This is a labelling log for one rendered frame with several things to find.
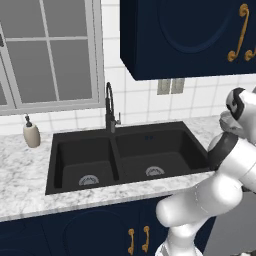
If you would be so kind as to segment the black sink faucet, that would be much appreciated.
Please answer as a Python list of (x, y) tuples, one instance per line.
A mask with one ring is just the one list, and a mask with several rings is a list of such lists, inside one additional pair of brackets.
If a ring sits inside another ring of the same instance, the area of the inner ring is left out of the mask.
[(114, 98), (113, 98), (113, 92), (112, 92), (112, 87), (110, 82), (106, 84), (105, 107), (106, 107), (106, 114), (105, 114), (106, 130), (108, 132), (114, 133), (116, 126), (121, 124), (121, 119), (120, 117), (118, 120), (115, 119)]

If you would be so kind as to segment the black double sink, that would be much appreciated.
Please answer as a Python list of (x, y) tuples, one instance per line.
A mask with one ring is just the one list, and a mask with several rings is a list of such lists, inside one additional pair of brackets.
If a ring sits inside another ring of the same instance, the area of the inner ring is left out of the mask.
[(207, 151), (184, 122), (58, 133), (47, 195), (205, 173)]

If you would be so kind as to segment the pale grey colander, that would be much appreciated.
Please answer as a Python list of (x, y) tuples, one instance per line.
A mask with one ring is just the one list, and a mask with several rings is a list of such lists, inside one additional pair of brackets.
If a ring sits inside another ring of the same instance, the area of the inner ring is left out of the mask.
[(224, 111), (220, 114), (219, 124), (223, 131), (233, 133), (241, 138), (245, 137), (243, 128), (232, 117), (229, 111)]

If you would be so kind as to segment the dark blue base cupboard door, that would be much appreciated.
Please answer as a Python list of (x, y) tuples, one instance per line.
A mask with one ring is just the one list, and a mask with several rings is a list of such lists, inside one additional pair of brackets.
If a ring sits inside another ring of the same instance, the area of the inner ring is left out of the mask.
[(43, 256), (44, 244), (35, 220), (0, 222), (0, 256)]
[[(162, 197), (140, 200), (140, 227), (138, 229), (139, 240), (137, 242), (137, 256), (154, 256), (159, 245), (166, 239), (168, 228), (162, 226), (156, 217), (156, 205)], [(197, 232), (195, 245), (204, 252), (216, 218), (210, 218)], [(145, 243), (144, 226), (150, 227), (150, 241), (148, 253), (142, 250)]]
[(130, 228), (135, 256), (138, 224), (138, 207), (132, 202), (42, 217), (52, 256), (130, 256)]

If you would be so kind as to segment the grey framed window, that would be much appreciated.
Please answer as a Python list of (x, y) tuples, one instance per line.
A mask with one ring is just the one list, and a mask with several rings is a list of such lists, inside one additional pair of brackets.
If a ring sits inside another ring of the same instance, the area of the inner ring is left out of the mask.
[(0, 116), (103, 105), (99, 0), (0, 0)]

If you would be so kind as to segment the beige soap dispenser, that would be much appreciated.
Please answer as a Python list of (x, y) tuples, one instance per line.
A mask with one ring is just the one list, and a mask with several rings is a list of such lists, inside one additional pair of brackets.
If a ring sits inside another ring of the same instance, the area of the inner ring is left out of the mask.
[(26, 124), (23, 127), (23, 136), (25, 142), (30, 148), (36, 148), (41, 143), (41, 137), (38, 127), (30, 121), (28, 114), (25, 115)]

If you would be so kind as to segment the grey dishwasher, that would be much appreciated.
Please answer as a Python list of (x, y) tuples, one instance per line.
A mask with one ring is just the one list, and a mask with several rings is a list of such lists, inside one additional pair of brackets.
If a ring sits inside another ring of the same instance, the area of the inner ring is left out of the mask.
[(204, 256), (232, 256), (256, 250), (256, 194), (244, 192), (240, 204), (216, 218)]

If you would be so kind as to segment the grey wall socket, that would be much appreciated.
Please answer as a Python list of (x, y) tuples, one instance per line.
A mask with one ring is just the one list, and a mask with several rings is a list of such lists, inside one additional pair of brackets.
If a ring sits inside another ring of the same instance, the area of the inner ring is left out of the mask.
[(185, 79), (175, 78), (172, 80), (171, 93), (172, 94), (182, 94), (184, 89)]
[(170, 93), (170, 79), (160, 79), (158, 81), (157, 94), (158, 95), (168, 95)]

